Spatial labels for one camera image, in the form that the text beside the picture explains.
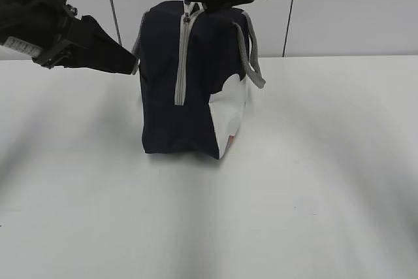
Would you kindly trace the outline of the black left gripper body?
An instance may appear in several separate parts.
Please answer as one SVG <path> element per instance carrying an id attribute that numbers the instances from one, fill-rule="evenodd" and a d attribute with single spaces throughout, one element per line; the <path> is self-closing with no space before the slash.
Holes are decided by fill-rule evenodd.
<path id="1" fill-rule="evenodd" d="M 1 0 L 1 46 L 49 69 L 82 68 L 77 13 L 67 0 Z"/>

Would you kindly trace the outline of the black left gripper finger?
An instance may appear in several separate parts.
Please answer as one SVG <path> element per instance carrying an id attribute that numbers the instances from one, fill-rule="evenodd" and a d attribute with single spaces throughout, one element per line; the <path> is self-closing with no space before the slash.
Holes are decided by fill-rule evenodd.
<path id="1" fill-rule="evenodd" d="M 81 26 L 86 31 L 65 59 L 65 67 L 89 68 L 106 73 L 132 75 L 136 57 L 110 37 L 92 16 L 83 16 Z"/>

